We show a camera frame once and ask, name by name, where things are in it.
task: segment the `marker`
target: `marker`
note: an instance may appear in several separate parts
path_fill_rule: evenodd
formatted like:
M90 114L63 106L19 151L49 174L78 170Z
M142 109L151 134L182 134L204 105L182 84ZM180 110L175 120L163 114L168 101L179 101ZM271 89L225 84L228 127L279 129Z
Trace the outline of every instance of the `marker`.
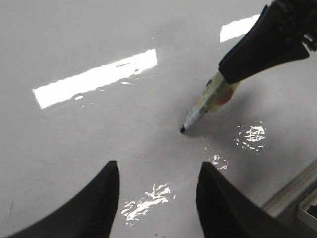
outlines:
M275 0L266 5L251 30L220 61L218 72L207 83L180 132L228 102L241 80L278 64L308 58L304 44L316 51L317 3L315 8L309 4L309 0ZM314 24L305 25L307 16Z

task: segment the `marker tip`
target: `marker tip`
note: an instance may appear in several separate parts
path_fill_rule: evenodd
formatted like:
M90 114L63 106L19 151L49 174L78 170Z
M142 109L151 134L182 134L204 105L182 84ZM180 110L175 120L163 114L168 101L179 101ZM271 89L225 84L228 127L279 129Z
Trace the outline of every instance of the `marker tip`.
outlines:
M186 131L186 129L184 126L182 126L182 128L180 129L180 133L184 133L184 131Z

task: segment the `glossy white surface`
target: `glossy white surface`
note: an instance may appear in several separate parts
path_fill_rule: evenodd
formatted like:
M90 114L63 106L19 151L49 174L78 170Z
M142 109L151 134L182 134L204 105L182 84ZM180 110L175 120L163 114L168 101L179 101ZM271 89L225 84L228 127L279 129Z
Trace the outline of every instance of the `glossy white surface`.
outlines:
M221 43L222 26L266 3L1 1L0 237L61 206L109 160L121 180L112 238L203 237L202 161L257 205L313 161L315 54L245 80L217 113L178 132L240 39ZM47 85L58 87L38 97Z

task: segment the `marker body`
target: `marker body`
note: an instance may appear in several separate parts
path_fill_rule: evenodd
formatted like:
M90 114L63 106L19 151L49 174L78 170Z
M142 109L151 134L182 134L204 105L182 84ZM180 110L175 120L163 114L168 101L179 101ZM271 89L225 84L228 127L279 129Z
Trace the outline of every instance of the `marker body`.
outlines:
M238 83L229 85L220 72L208 82L198 103L187 115L181 133L198 122L206 112L216 111L232 97Z

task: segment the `black mark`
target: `black mark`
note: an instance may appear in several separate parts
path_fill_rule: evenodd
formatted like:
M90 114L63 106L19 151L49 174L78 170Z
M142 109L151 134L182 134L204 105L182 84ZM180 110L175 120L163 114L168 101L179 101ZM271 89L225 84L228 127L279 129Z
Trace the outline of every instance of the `black mark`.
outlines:
M127 64L130 64L130 63L124 63L124 64L121 64L121 65L117 65L116 67L124 66L124 65L127 65Z
M11 208L10 208L10 212L9 212L8 220L6 221L7 223L9 222L9 219L10 219L10 216L11 216L13 203L14 203L14 201L12 201L12 203L11 203Z

